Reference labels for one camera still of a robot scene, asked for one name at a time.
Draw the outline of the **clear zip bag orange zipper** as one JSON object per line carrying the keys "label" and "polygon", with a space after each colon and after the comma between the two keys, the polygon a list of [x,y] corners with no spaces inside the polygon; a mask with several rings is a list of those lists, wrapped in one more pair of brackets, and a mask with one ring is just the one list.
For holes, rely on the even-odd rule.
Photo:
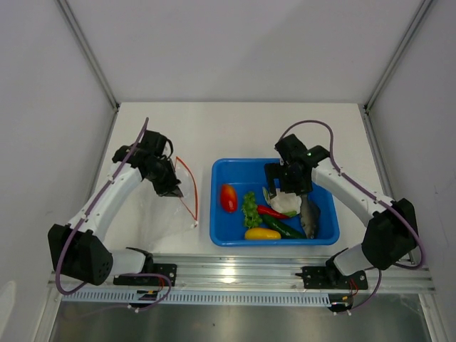
{"label": "clear zip bag orange zipper", "polygon": [[173,160],[177,178],[181,181],[180,197],[155,196],[150,210],[150,248],[158,250],[165,242],[193,231],[199,224],[199,195],[195,176],[187,163],[176,156]]}

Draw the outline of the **white cauliflower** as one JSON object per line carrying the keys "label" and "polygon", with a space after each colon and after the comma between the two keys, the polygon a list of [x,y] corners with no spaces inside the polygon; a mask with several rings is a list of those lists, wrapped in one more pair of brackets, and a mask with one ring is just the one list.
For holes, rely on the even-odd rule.
{"label": "white cauliflower", "polygon": [[267,188],[263,187],[262,192],[266,203],[275,211],[289,217],[296,216],[300,213],[301,198],[298,195],[294,193],[282,192],[280,189],[276,189],[276,196],[274,198],[270,198]]}

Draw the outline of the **grey fish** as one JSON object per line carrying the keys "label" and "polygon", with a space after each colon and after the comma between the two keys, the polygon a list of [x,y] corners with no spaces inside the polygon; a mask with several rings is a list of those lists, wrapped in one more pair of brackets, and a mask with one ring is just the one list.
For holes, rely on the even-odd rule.
{"label": "grey fish", "polygon": [[307,239],[317,238],[321,210],[309,199],[307,194],[301,196],[300,223]]}

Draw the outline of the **green cucumber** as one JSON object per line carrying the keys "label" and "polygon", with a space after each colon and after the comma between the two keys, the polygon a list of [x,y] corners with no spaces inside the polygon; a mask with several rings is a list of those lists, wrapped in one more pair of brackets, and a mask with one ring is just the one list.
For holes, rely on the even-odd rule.
{"label": "green cucumber", "polygon": [[275,217],[263,214],[261,219],[268,228],[280,233],[283,239],[307,239],[304,233],[298,232]]}

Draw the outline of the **yellow mango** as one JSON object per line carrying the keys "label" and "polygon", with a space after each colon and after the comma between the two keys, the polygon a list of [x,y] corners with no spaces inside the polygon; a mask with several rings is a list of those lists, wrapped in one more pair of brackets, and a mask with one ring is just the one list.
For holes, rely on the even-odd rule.
{"label": "yellow mango", "polygon": [[272,229],[254,227],[245,232],[244,238],[246,240],[279,240],[281,235]]}

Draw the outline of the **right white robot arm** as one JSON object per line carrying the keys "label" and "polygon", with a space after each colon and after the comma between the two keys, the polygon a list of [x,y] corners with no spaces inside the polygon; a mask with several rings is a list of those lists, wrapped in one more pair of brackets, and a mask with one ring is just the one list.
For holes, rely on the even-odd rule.
{"label": "right white robot arm", "polygon": [[309,208],[308,194],[314,185],[329,191],[366,228],[363,241],[334,255],[325,270],[326,281],[342,287],[351,275],[366,269],[386,270],[420,245],[413,205],[376,195],[336,167],[333,155],[317,145],[307,148],[294,134],[275,144],[281,160],[265,165],[269,197],[296,195]]}

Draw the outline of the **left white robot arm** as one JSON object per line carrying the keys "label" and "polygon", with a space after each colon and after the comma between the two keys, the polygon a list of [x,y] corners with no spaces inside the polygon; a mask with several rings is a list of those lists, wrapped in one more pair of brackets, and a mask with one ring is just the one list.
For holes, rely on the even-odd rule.
{"label": "left white robot arm", "polygon": [[151,253],[133,247],[111,251],[104,239],[118,210],[142,182],[150,182],[160,197],[182,196],[172,152],[171,140],[150,130],[142,130],[132,145],[115,152],[108,175],[83,208],[48,232],[56,281],[69,276],[98,286],[110,276],[131,277],[140,285],[153,280]]}

